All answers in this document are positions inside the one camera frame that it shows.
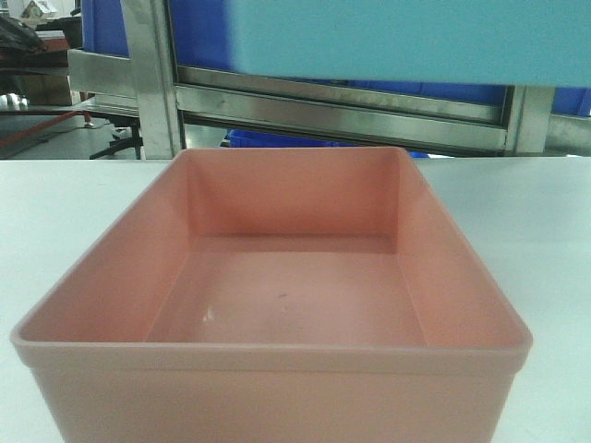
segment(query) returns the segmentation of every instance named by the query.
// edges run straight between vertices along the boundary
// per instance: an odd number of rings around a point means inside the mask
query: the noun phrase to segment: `stainless steel frame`
[[[171,158],[183,148],[184,136],[168,6],[162,0],[122,0],[121,6],[145,149],[151,158]]]
[[[515,87],[503,107],[178,66],[164,0],[122,0],[129,59],[69,52],[91,109],[138,115],[148,158],[183,148],[183,119],[454,156],[591,155],[591,119],[551,115],[553,88]]]

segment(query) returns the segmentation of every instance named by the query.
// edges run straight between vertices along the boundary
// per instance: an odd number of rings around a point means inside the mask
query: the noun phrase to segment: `white table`
[[[534,334],[494,442],[590,442],[591,159],[418,164]],[[0,162],[0,442],[62,443],[8,333],[164,165]]]

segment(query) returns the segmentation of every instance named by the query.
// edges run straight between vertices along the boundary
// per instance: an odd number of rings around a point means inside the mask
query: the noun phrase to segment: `light blue panel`
[[[234,68],[269,76],[591,86],[588,0],[232,0]]]

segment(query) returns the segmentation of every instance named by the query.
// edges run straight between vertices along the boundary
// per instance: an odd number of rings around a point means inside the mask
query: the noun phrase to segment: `pink plastic bin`
[[[532,339],[404,150],[189,150],[13,332],[69,443],[489,441]]]

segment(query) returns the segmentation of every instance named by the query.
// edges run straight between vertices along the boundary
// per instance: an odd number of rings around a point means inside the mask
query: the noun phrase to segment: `blue crate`
[[[276,134],[265,134],[262,132],[243,131],[242,129],[232,129],[228,131],[227,137],[230,141],[230,148],[336,148],[357,146],[337,141],[280,136]],[[422,152],[409,153],[411,157],[417,159],[428,158],[428,154]]]
[[[82,0],[82,39],[91,53],[128,56],[119,0]]]
[[[591,90],[586,88],[556,89],[552,112],[588,117],[591,114]]]
[[[436,99],[502,105],[505,87],[497,85],[468,85],[458,83],[428,83],[420,81],[352,80],[350,85],[367,90],[383,90]]]
[[[129,56],[119,0],[82,0],[84,49]],[[224,0],[170,0],[176,59],[181,65],[230,69]]]

